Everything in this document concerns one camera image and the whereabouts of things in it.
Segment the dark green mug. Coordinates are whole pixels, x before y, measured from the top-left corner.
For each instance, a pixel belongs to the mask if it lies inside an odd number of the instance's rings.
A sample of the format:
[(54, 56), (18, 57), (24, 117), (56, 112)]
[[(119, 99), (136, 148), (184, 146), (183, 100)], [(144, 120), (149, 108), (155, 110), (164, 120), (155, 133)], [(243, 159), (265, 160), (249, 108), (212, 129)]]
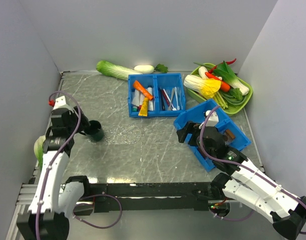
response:
[(86, 136), (89, 140), (93, 142), (99, 142), (104, 137), (104, 131), (102, 125), (97, 120), (90, 120), (89, 126), (84, 130), (80, 131), (79, 134)]

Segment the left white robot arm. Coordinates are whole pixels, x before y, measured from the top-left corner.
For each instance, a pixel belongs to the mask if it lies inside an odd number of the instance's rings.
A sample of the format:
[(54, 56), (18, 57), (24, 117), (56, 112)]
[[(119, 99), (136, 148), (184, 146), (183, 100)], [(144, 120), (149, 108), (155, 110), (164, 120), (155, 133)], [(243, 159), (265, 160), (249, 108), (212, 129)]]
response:
[(51, 112), (51, 126), (43, 142), (43, 166), (39, 183), (27, 213), (17, 218), (19, 232), (26, 240), (65, 240), (71, 212), (78, 200), (90, 198), (87, 179), (76, 179), (60, 194), (61, 180), (68, 165), (74, 135), (82, 128), (80, 107), (62, 106)]

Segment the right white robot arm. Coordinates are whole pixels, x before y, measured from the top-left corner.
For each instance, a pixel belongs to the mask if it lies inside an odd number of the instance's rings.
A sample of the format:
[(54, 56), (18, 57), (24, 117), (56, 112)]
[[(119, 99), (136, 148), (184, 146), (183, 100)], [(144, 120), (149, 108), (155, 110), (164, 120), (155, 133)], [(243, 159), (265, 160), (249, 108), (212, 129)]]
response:
[(237, 200), (264, 216), (285, 239), (302, 234), (306, 223), (306, 196), (298, 197), (268, 176), (236, 148), (214, 126), (188, 121), (177, 130), (180, 143), (188, 135), (189, 145), (198, 147), (221, 170), (212, 181), (211, 193), (216, 199)]

